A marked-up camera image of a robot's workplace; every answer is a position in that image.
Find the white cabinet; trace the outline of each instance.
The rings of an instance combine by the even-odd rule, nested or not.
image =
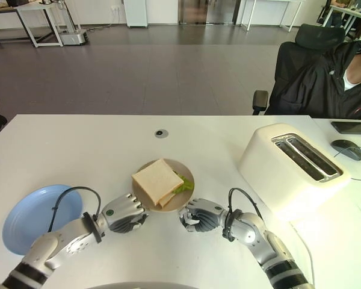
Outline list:
[[[128,27],[147,27],[146,0],[125,0]]]

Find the white bread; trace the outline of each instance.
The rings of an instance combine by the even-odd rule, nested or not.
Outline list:
[[[149,195],[155,205],[184,183],[183,179],[178,177],[163,159],[133,174],[132,178]]]
[[[164,206],[167,205],[167,203],[169,201],[171,201],[171,199],[175,197],[175,194],[174,193],[170,193],[170,194],[167,194],[165,195],[162,199],[159,200],[159,204],[160,206],[163,208]]]

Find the beige plate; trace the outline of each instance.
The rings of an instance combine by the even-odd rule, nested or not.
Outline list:
[[[164,159],[164,160],[175,172],[181,174],[182,176],[186,177],[186,179],[193,182],[195,187],[193,174],[190,172],[189,169],[187,169],[186,166],[184,166],[178,161],[168,160],[168,159]],[[138,172],[143,170],[145,167],[148,167],[153,162],[154,161],[151,161],[145,164],[143,167],[141,167],[138,170]],[[142,190],[142,188],[134,180],[132,180],[132,191],[134,192],[138,200],[140,200],[143,206],[145,206],[147,209],[156,212],[172,212],[183,208],[187,204],[187,202],[191,199],[194,190],[187,190],[176,194],[176,196],[173,197],[163,208],[160,206],[160,204],[157,204],[155,206],[152,200],[150,199],[150,197],[148,197],[148,195],[146,194],[146,192]]]

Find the blue plate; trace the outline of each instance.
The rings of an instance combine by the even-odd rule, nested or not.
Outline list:
[[[48,231],[52,207],[59,195],[70,188],[67,185],[50,185],[40,188],[22,199],[9,213],[2,229],[2,240],[7,249],[25,255],[33,242]],[[82,211],[82,199],[77,191],[65,195],[56,213],[53,231],[77,219]]]

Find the toaster slot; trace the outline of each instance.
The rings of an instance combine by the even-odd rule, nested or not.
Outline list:
[[[342,175],[342,170],[297,134],[274,137],[274,144],[314,180],[326,182]]]
[[[302,154],[304,154],[308,159],[315,163],[321,170],[323,170],[328,176],[333,176],[337,174],[337,170],[329,165],[329,163],[324,159],[319,157],[313,150],[305,146],[297,138],[289,138],[288,142],[292,144],[296,149],[298,149]]]
[[[298,164],[301,169],[303,169],[309,176],[311,176],[316,181],[321,181],[324,179],[324,175],[314,167],[310,162],[308,162],[304,157],[298,154],[290,145],[284,141],[278,141],[276,145],[283,151],[287,156],[296,164]]]

